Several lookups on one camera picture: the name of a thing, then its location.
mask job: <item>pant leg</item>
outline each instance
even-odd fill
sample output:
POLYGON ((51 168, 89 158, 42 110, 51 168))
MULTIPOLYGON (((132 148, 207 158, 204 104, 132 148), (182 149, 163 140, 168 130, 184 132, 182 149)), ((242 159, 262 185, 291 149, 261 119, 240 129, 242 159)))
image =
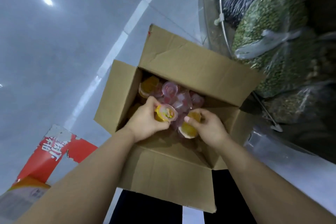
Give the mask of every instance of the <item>pant leg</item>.
POLYGON ((110 224, 182 224, 182 206, 123 190, 110 224))
POLYGON ((229 170, 212 171, 216 213, 204 213, 205 224, 256 224, 229 170))

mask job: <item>person's right arm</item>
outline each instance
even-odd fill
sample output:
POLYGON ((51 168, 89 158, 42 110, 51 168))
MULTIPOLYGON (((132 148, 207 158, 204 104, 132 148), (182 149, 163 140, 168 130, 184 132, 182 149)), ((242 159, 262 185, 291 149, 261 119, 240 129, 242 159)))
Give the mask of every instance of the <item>person's right arm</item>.
POLYGON ((233 141, 215 114, 195 111, 204 122, 185 121, 222 156, 257 223, 336 223, 335 216, 233 141))

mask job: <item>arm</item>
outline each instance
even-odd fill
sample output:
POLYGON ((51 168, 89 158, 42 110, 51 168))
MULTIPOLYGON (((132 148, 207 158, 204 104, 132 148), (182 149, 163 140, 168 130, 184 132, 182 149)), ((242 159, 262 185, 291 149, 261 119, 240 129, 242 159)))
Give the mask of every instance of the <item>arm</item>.
POLYGON ((103 223, 133 144, 169 127, 154 119, 157 105, 150 97, 124 128, 54 184, 16 223, 103 223))
POLYGON ((196 111, 205 118, 204 123, 189 117, 185 121, 222 156, 257 223, 336 222, 331 213, 233 141, 215 114, 196 111))

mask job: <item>glossy gray floor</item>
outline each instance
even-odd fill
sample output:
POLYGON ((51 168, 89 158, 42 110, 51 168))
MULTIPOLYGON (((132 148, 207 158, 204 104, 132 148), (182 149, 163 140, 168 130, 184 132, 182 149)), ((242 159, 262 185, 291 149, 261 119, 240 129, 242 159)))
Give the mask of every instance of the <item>glossy gray floor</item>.
POLYGON ((0 193, 53 124, 110 136, 93 120, 109 66, 138 64, 151 23, 202 44, 198 0, 1 0, 0 13, 0 193))

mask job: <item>open cardboard box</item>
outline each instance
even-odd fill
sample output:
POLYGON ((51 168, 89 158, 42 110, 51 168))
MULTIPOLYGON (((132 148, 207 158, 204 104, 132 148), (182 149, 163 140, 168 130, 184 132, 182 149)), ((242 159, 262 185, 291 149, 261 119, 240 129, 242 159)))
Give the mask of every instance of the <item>open cardboard box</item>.
MULTIPOLYGON (((221 118, 234 140, 245 142, 252 119, 239 107, 263 75, 154 25, 149 28, 138 67, 117 60, 112 64, 94 118, 108 132, 125 124, 144 71, 206 95, 205 108, 221 118)), ((211 170, 226 169, 226 165, 203 141, 193 142, 197 147, 182 144, 177 133, 168 129, 138 143, 118 186, 214 213, 211 170)))

